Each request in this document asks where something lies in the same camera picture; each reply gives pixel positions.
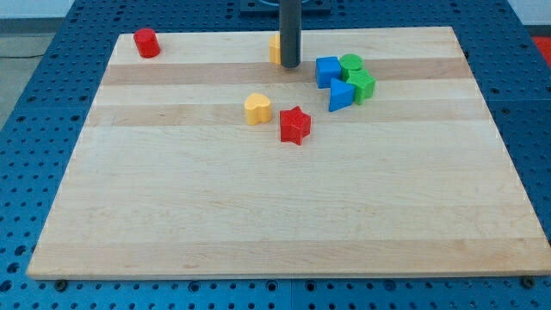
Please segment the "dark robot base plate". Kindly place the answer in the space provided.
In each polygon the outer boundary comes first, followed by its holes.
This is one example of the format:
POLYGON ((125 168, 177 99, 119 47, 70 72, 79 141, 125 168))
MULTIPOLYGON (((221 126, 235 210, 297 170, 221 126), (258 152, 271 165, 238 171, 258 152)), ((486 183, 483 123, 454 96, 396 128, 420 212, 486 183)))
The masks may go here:
MULTIPOLYGON (((279 16, 281 12, 279 0, 238 0, 237 8, 241 16, 279 16)), ((301 0, 300 13, 330 14, 331 0, 301 0)))

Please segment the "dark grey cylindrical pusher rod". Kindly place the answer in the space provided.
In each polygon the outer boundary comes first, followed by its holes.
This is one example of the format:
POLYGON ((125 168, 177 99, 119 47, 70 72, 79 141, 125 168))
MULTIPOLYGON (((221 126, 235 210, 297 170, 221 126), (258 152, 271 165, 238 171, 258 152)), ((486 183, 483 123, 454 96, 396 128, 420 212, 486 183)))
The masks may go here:
POLYGON ((279 35, 282 66, 288 69, 300 64, 301 1, 279 1, 279 35))

